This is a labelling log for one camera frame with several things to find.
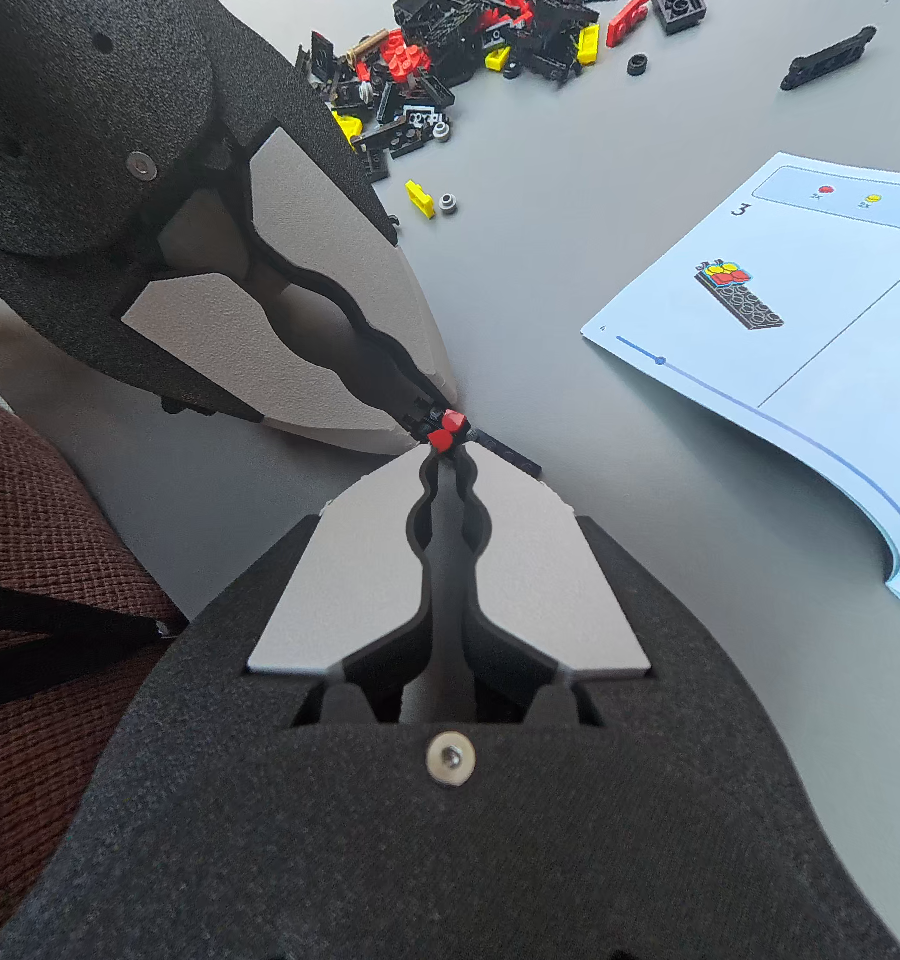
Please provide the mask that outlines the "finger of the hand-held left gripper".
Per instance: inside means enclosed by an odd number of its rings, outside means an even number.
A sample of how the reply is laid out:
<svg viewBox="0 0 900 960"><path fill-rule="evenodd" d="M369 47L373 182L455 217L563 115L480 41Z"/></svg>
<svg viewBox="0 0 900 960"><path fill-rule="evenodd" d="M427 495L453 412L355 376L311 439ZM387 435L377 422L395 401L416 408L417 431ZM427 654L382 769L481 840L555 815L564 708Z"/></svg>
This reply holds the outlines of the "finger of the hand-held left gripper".
<svg viewBox="0 0 900 960"><path fill-rule="evenodd" d="M121 320L262 414L265 426L369 454L400 456L418 445L335 372L289 349L264 308L223 274L150 282Z"/></svg>
<svg viewBox="0 0 900 960"><path fill-rule="evenodd" d="M318 412L455 407L441 332L403 250L280 126L249 162L241 287Z"/></svg>

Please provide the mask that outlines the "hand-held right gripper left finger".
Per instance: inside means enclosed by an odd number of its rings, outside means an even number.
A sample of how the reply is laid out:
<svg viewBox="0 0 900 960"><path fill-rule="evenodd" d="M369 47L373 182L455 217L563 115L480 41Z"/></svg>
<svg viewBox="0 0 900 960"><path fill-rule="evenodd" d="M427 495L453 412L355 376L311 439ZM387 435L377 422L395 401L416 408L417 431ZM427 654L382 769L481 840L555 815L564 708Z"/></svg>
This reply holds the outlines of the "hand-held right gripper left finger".
<svg viewBox="0 0 900 960"><path fill-rule="evenodd" d="M438 473L433 448L417 446L325 505L248 675L308 682L322 694L351 685L379 722L399 721L405 688L432 655L425 551Z"/></svg>

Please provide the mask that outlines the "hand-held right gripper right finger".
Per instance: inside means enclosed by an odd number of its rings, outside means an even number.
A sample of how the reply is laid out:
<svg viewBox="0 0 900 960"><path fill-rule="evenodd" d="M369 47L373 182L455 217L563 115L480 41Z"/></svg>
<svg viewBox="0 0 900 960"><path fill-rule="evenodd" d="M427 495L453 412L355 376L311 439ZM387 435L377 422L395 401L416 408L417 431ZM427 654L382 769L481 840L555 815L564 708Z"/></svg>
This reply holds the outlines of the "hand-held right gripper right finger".
<svg viewBox="0 0 900 960"><path fill-rule="evenodd" d="M574 509L476 442L456 452L468 549L460 636L476 720L519 724L542 690L580 711L591 683L641 682L652 666Z"/></svg>

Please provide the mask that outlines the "long black plate brick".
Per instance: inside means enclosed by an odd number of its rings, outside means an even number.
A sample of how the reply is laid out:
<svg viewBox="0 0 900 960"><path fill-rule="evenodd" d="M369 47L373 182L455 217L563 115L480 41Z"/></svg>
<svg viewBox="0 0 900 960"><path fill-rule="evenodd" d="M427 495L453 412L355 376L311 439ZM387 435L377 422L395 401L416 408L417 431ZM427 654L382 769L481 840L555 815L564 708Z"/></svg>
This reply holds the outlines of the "long black plate brick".
<svg viewBox="0 0 900 960"><path fill-rule="evenodd" d="M404 426L411 438L414 438L420 444L431 447L427 442L427 435L432 430L441 428L441 418L447 409L452 408L429 404L419 399L414 402L413 410L410 413L401 415L399 423ZM439 456L453 459L457 449L467 443L474 443L496 454L502 460L519 469L524 474L528 474L533 479L539 480L541 478L542 468L538 463L529 460L511 447L491 437L485 431L473 426L469 420L468 422L470 427L466 435L456 437L455 446L448 453L439 455L436 452Z"/></svg>

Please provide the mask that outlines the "grey desk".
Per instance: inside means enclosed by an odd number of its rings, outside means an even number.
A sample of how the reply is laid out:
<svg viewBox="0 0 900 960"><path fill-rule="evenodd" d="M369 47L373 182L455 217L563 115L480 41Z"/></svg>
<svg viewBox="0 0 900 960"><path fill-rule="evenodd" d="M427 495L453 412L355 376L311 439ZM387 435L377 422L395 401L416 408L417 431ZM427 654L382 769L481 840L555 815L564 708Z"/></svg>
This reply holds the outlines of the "grey desk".
<svg viewBox="0 0 900 960"><path fill-rule="evenodd" d="M900 941L900 601L885 542L801 462L579 330L776 152L900 172L900 2L707 2L650 16L563 88L481 72L447 145L377 184L463 406L540 463L720 642L829 838ZM790 62L862 27L861 61L792 93ZM404 182L456 195L428 222ZM0 395L51 441L195 617L380 458L226 416L169 415L0 302Z"/></svg>

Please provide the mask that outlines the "pile of large black bricks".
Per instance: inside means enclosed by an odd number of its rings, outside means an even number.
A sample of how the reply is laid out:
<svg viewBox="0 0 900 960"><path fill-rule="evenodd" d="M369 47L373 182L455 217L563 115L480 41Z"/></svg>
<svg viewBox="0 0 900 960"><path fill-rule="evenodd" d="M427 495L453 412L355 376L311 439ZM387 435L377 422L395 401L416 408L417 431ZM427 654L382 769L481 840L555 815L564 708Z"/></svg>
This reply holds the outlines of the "pile of large black bricks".
<svg viewBox="0 0 900 960"><path fill-rule="evenodd" d="M450 139L455 90L480 67L561 87L600 47L599 14L584 2L401 1L393 16L388 40L354 68L317 31L295 59L372 184L390 161Z"/></svg>

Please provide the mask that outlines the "long red brick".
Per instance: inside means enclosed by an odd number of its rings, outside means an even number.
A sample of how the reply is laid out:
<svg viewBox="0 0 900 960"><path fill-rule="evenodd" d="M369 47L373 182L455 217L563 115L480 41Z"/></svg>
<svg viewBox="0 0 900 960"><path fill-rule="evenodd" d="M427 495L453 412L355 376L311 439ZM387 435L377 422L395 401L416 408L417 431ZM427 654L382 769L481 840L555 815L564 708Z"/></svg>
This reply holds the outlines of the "long red brick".
<svg viewBox="0 0 900 960"><path fill-rule="evenodd" d="M627 1L614 13L607 23L607 48L619 46L647 18L648 4L647 0Z"/></svg>

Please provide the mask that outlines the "light blue instruction booklet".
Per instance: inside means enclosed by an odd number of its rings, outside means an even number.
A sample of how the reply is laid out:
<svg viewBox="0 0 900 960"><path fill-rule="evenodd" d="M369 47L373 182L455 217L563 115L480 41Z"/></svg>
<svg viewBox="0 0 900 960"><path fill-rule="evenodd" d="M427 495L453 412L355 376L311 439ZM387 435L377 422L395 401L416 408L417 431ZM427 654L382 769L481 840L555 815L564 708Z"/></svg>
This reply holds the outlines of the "light blue instruction booklet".
<svg viewBox="0 0 900 960"><path fill-rule="evenodd" d="M900 599L900 173L777 153L580 335L838 489Z"/></svg>

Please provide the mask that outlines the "dark grey square brick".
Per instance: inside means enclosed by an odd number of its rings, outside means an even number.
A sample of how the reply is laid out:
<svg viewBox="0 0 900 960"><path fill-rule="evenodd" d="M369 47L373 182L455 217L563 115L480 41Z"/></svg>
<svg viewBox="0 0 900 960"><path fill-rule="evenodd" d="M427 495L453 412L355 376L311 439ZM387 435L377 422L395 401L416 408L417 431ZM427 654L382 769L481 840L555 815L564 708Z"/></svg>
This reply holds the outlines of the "dark grey square brick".
<svg viewBox="0 0 900 960"><path fill-rule="evenodd" d="M668 37L695 28L707 13L707 4L702 0L652 1L652 5Z"/></svg>

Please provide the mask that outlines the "long black beam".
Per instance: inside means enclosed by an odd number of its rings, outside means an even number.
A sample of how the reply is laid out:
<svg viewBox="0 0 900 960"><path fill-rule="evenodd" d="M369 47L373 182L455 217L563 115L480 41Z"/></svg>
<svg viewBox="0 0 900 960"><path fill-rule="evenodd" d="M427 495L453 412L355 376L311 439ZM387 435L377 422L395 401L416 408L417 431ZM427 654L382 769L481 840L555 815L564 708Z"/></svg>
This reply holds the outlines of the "long black beam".
<svg viewBox="0 0 900 960"><path fill-rule="evenodd" d="M780 80L779 89L784 92L836 73L859 61L866 46L876 36L877 28L866 26L849 38L841 40L813 54L796 57L786 75Z"/></svg>

